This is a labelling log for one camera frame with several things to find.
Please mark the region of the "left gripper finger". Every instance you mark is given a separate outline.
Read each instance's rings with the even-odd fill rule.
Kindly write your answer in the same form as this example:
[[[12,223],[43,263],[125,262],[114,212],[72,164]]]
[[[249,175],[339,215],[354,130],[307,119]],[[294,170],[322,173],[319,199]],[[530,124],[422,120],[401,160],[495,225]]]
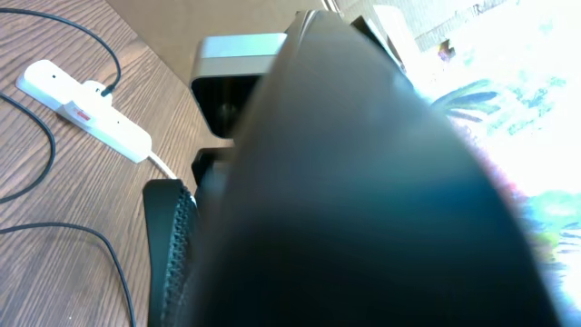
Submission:
[[[182,181],[156,179],[143,188],[143,207],[151,265],[147,324],[174,326],[194,262],[197,205]]]

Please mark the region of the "Samsung Galaxy smartphone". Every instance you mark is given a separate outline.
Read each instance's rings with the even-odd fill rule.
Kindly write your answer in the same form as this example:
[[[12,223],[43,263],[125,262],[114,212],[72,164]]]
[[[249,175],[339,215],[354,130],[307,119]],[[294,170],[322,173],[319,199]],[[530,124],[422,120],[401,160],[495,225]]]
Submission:
[[[505,196],[337,15],[296,16],[200,187],[191,326],[557,326]]]

